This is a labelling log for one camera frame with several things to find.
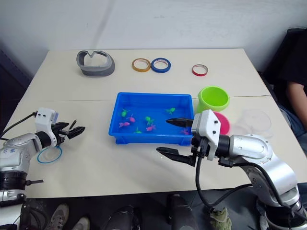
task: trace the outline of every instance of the jeans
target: jeans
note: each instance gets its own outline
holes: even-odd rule
[[[307,132],[303,126],[303,123],[295,114],[291,113],[282,105],[279,104],[278,107],[289,127],[292,129],[292,132],[296,136],[296,139],[298,140],[298,143],[303,149],[305,155],[307,156]]]

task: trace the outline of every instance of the blue ring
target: blue ring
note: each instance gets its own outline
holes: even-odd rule
[[[156,61],[159,61],[159,60],[163,60],[163,61],[166,61],[167,62],[167,67],[165,69],[158,69],[154,66],[154,63]],[[151,63],[151,67],[152,67],[152,70],[157,72],[157,73],[165,73],[165,72],[168,72],[169,69],[171,68],[171,63],[169,62],[169,60],[167,60],[166,58],[163,58],[163,57],[159,57],[159,58],[156,58],[155,60],[152,61]]]
[[[52,163],[52,162],[56,161],[57,159],[59,159],[59,158],[62,156],[63,150],[62,150],[62,148],[61,148],[60,146],[55,146],[55,148],[59,149],[59,150],[60,150],[60,153],[59,153],[59,156],[58,156],[57,158],[55,158],[53,161],[43,162],[43,161],[41,161],[41,160],[39,159],[40,154],[42,154],[44,151],[46,151],[46,150],[49,149],[49,148],[46,148],[46,149],[40,151],[40,153],[39,153],[38,156],[37,156],[37,161],[38,161],[39,163],[41,163],[41,164],[49,164],[49,163]]]

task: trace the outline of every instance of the shoe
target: shoe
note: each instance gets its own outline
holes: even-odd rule
[[[60,204],[54,211],[46,230],[62,230],[68,220],[69,208],[67,204]]]
[[[72,228],[72,230],[90,230],[90,220],[87,217],[82,217]]]

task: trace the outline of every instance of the pink toy fish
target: pink toy fish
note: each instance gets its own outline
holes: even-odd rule
[[[146,128],[146,131],[153,131],[155,129],[155,125],[151,125]]]
[[[129,121],[131,121],[131,122],[135,122],[135,118],[133,117],[133,114],[130,117],[126,118],[126,119],[129,119]]]
[[[120,122],[119,123],[119,127],[120,128],[122,128],[123,126],[129,126],[130,125],[130,123],[128,122],[128,121],[126,121],[126,122]]]
[[[187,128],[184,128],[181,133],[183,133],[184,135],[190,135],[189,131]]]

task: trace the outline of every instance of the table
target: table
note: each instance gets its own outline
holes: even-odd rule
[[[108,135],[114,100],[96,101],[36,101],[23,100],[9,121],[12,124],[39,107],[49,107],[59,112],[58,121],[86,126],[82,135],[62,144],[64,153],[60,160],[42,165],[31,160],[29,180],[44,179],[43,184],[26,188],[28,197],[102,196],[195,190],[195,168],[171,161],[155,148],[176,148],[189,155],[190,148],[171,144],[116,145]],[[231,98],[222,113],[235,123],[246,109],[264,111],[272,122],[269,139],[274,152],[288,163],[299,182],[307,181],[307,159],[296,138],[270,96]],[[34,120],[28,119],[12,129],[6,138],[25,132],[35,132]],[[249,183],[243,170],[225,168],[217,160],[203,161],[200,184],[202,189],[231,188]]]
[[[78,50],[49,51],[24,95],[28,100],[76,101],[114,100],[118,92],[187,93],[193,98],[207,86],[225,89],[229,96],[270,95],[243,49],[106,50],[115,61],[107,77],[86,77],[76,63]],[[167,73],[132,69],[136,58],[167,58]],[[205,77],[191,68],[204,64]]]

